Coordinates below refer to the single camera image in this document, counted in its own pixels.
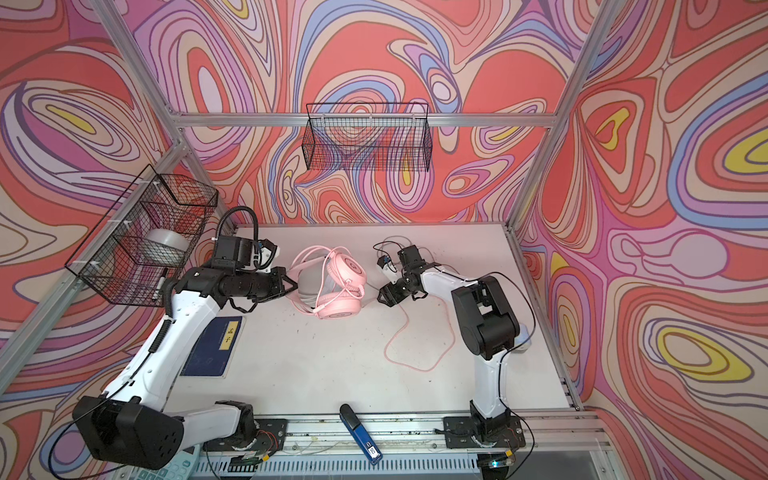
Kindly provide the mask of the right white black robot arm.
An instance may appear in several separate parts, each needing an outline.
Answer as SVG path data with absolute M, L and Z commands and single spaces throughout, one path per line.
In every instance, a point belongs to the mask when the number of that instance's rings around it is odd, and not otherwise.
M 377 300 L 395 307 L 406 299 L 436 297 L 454 310 L 458 330 L 474 356 L 474 392 L 466 416 L 447 416 L 436 430 L 450 449 L 502 448 L 516 451 L 526 445 L 522 418 L 507 405 L 507 357 L 521 352 L 533 332 L 521 324 L 499 282 L 491 272 L 465 279 L 426 261 L 415 245 L 397 252 L 398 263 L 380 251 L 377 266 L 389 279 Z

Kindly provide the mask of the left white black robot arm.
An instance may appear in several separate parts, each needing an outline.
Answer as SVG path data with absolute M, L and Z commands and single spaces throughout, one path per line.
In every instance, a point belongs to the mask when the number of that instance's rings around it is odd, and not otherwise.
M 223 439 L 238 448 L 257 438 L 250 404 L 220 400 L 187 412 L 165 406 L 172 387 L 206 327 L 242 298 L 257 306 L 297 289 L 285 268 L 273 266 L 269 240 L 217 236 L 200 267 L 164 285 L 164 316 L 138 353 L 98 396 L 83 396 L 73 424 L 96 460 L 158 470 L 178 451 Z

